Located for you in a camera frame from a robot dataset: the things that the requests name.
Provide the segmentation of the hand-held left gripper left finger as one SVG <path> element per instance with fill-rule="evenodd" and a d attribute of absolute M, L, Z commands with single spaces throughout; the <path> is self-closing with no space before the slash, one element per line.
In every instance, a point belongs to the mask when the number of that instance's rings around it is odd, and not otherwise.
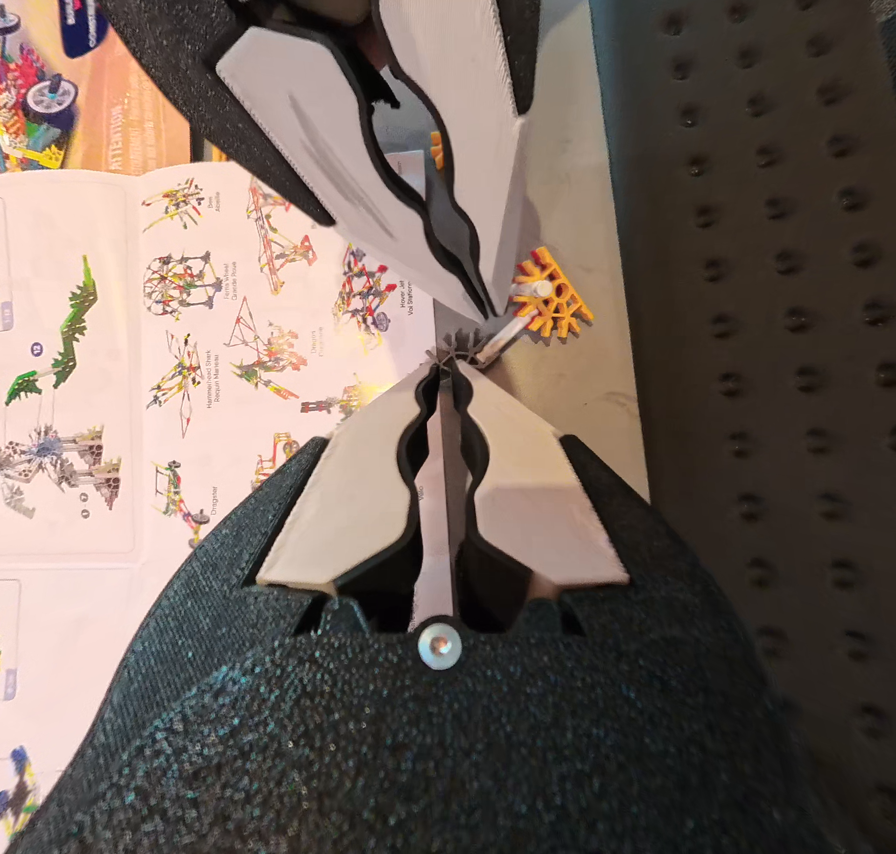
<path fill-rule="evenodd" d="M 439 386 L 439 367 L 417 367 L 330 434 L 259 585 L 348 597 L 375 629 L 409 630 L 424 554 L 417 478 Z"/>

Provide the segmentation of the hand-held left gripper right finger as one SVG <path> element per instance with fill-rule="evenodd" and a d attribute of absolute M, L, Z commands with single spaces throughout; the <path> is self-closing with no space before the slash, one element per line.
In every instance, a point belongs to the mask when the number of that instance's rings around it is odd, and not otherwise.
<path fill-rule="evenodd" d="M 513 629 L 533 600 L 631 577 L 553 425 L 466 364 L 454 407 L 469 484 L 456 559 L 462 622 Z"/>

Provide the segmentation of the white folded instruction sheet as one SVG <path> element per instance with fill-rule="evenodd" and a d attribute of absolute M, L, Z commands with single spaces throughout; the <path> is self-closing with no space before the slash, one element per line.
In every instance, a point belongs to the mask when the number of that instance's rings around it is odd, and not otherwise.
<path fill-rule="evenodd" d="M 2 852 L 175 570 L 434 319 L 238 166 L 2 179 Z"/>

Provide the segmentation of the black perforated board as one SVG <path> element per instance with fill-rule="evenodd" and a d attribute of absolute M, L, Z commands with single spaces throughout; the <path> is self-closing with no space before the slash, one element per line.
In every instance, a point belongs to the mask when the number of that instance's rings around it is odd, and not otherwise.
<path fill-rule="evenodd" d="M 588 0 L 651 497 L 894 852 L 894 92 L 869 0 Z"/>

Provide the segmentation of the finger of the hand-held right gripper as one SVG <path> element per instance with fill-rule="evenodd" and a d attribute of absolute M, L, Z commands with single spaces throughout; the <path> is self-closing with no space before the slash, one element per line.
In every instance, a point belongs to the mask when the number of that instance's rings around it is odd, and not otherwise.
<path fill-rule="evenodd" d="M 497 0 L 377 0 L 398 70 L 434 110 L 446 182 L 470 229 L 473 276 L 500 316 L 520 244 L 528 121 Z"/>
<path fill-rule="evenodd" d="M 488 318 L 461 262 L 435 235 L 425 199 L 379 147 L 373 107 L 329 36 L 252 25 L 216 72 L 347 242 L 396 266 L 450 309 Z"/>

